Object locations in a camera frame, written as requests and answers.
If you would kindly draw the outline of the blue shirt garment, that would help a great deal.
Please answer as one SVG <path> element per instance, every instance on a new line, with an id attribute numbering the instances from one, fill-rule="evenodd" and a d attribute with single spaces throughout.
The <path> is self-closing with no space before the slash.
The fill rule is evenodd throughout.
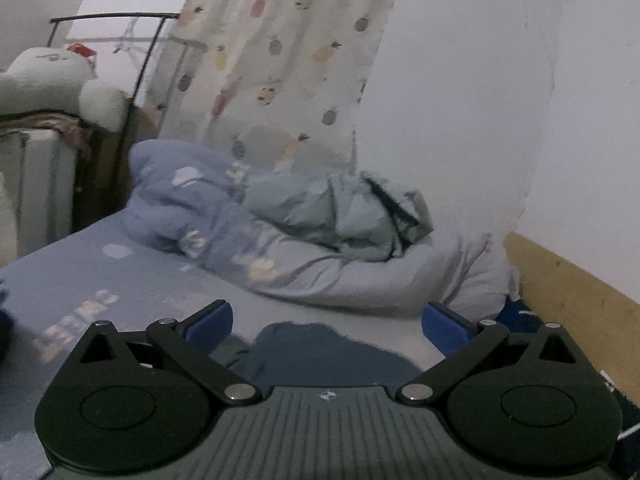
<path id="1" fill-rule="evenodd" d="M 252 342 L 231 335 L 210 357 L 264 393 L 274 387 L 376 385 L 394 391 L 421 373 L 399 354 L 317 323 L 271 324 Z"/>

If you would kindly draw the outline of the blue storage bag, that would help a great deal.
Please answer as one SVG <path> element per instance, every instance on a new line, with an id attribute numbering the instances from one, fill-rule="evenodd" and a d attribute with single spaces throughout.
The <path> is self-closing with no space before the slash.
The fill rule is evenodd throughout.
<path id="1" fill-rule="evenodd" d="M 510 297 L 506 297 L 506 302 L 496 321 L 506 326 L 511 333 L 536 333 L 542 324 L 541 319 L 526 306 L 523 300 L 512 300 Z"/>

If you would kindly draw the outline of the wooden bed side board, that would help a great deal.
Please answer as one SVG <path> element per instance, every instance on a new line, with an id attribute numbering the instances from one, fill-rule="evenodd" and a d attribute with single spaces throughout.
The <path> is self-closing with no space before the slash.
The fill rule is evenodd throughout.
<path id="1" fill-rule="evenodd" d="M 639 305 L 528 238 L 504 240 L 520 271 L 524 302 L 547 322 L 562 324 L 593 366 L 639 401 Z"/>

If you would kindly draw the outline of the patterned blue bed sheet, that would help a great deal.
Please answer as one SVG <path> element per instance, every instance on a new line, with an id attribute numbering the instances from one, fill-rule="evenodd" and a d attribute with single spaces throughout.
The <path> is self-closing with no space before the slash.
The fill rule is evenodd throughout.
<path id="1" fill-rule="evenodd" d="M 1 365 L 1 475 L 39 479 L 49 464 L 35 435 L 37 404 L 66 356 L 95 320 L 143 330 L 158 318 L 182 320 L 224 299 L 233 333 L 252 341 L 267 325 L 322 323 L 349 338 L 401 354 L 421 370 L 442 355 L 418 318 L 299 306 L 247 292 L 190 260 L 138 245 L 113 216 L 1 270 L 14 326 Z"/>

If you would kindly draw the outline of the light blue duvet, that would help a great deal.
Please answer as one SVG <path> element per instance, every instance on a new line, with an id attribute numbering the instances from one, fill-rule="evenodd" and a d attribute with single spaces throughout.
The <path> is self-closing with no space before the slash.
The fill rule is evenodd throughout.
<path id="1" fill-rule="evenodd" d="M 512 268 L 488 233 L 438 228 L 400 258 L 358 261 L 298 240 L 240 203 L 241 166 L 209 148 L 146 140 L 130 148 L 122 214 L 141 245 L 186 256 L 250 292 L 294 304 L 382 315 L 440 302 L 469 320 L 497 314 Z"/>

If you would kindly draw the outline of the pale green quilt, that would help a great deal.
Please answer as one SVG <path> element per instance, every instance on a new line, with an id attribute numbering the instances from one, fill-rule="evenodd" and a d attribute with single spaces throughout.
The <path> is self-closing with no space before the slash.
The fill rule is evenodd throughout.
<path id="1" fill-rule="evenodd" d="M 382 262 L 434 230 L 420 191 L 360 172 L 274 172 L 246 181 L 243 206 L 285 234 L 355 260 Z"/>

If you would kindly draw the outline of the white cabinet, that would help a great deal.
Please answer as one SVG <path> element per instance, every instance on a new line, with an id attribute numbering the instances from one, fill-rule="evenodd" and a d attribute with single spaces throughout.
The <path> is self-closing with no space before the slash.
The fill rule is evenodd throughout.
<path id="1" fill-rule="evenodd" d="M 50 129 L 1 131 L 1 264 L 72 230 L 77 151 Z"/>

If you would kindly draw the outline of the white plush toy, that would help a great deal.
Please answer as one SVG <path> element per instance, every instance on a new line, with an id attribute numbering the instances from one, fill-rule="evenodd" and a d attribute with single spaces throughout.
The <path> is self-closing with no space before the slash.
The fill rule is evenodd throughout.
<path id="1" fill-rule="evenodd" d="M 3 117 L 65 113 L 116 132 L 124 121 L 125 98 L 125 92 L 99 80 L 88 58 L 65 49 L 28 49 L 1 74 Z"/>

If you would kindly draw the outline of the fruit print curtain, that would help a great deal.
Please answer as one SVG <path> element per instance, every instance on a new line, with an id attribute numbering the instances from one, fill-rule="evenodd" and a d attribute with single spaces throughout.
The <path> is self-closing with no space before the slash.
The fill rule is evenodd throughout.
<path id="1" fill-rule="evenodd" d="M 352 169 L 395 0 L 186 0 L 144 109 L 166 139 L 272 170 Z"/>

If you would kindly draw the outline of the black metal bed frame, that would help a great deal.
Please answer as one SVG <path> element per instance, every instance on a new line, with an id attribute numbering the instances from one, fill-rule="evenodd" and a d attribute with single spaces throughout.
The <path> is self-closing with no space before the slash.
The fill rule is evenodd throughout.
<path id="1" fill-rule="evenodd" d="M 134 90 L 126 96 L 125 116 L 122 125 L 109 138 L 106 133 L 93 133 L 89 139 L 94 149 L 88 162 L 79 166 L 79 174 L 74 182 L 74 203 L 72 228 L 74 231 L 90 226 L 124 206 L 127 193 L 127 150 L 136 131 L 136 101 L 141 92 L 142 82 L 151 62 L 151 55 L 160 42 L 160 33 L 169 21 L 179 17 L 176 12 L 103 12 L 57 16 L 50 18 L 51 31 L 46 46 L 52 47 L 58 28 L 63 23 L 79 21 L 107 20 L 108 18 L 139 18 L 157 20 L 149 47 L 143 51 L 143 61 L 134 80 Z"/>

